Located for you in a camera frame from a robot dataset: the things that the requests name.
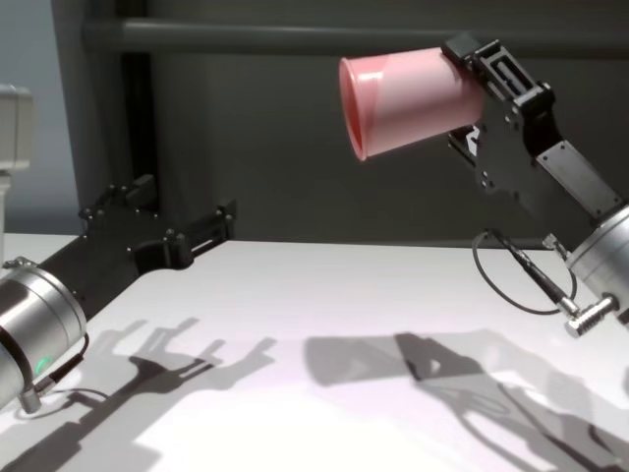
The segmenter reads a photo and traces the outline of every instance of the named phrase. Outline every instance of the gray pipe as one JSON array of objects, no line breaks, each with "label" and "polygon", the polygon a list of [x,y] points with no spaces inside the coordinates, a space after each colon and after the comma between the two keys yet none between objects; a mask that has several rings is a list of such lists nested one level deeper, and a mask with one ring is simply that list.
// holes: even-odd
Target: gray pipe
[{"label": "gray pipe", "polygon": [[[225,26],[151,19],[84,24],[88,50],[150,53],[360,56],[439,46],[457,30]],[[481,31],[519,57],[629,59],[629,33]]]}]

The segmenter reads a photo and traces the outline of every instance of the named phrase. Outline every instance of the white table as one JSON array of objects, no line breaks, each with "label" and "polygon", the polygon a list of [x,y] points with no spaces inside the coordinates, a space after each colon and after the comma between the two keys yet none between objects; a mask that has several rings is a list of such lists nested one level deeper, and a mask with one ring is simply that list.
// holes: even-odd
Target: white table
[{"label": "white table", "polygon": [[[41,261],[67,241],[9,235],[7,257]],[[507,254],[482,257],[508,293],[547,307]],[[568,285],[555,255],[533,259]],[[470,250],[229,242],[142,278],[89,332],[58,389],[95,391],[51,393],[39,419],[0,411],[0,467],[629,467],[629,332],[609,319],[571,339],[560,316],[494,295]]]}]

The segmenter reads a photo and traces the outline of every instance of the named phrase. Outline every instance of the black bracket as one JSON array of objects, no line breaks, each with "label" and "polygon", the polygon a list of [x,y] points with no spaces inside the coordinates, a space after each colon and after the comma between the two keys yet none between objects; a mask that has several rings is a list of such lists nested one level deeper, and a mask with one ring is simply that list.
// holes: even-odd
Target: black bracket
[{"label": "black bracket", "polygon": [[625,205],[559,133],[550,86],[536,82],[498,40],[483,45],[464,33],[441,49],[489,97],[480,122],[448,140],[487,193],[507,192],[568,249]]},{"label": "black bracket", "polygon": [[81,210],[84,234],[39,265],[73,292],[88,319],[142,275],[187,268],[234,237],[235,202],[176,227],[154,211],[155,187],[152,176],[130,186],[110,186]]}]

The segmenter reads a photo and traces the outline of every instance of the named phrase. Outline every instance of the green led light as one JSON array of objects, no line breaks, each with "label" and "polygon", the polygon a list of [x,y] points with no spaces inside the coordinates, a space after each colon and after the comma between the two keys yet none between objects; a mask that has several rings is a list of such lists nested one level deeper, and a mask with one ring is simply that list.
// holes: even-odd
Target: green led light
[{"label": "green led light", "polygon": [[52,362],[50,357],[44,357],[41,359],[37,365],[35,366],[35,375],[38,376],[43,372],[43,370]]}]

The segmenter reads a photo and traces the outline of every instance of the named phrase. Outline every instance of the pink cup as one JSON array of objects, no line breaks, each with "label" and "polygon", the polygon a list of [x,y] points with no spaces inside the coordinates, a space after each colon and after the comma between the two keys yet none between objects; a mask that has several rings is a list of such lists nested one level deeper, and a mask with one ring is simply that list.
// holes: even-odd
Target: pink cup
[{"label": "pink cup", "polygon": [[483,112],[481,87],[439,48],[343,58],[339,80],[360,160],[472,125]]}]

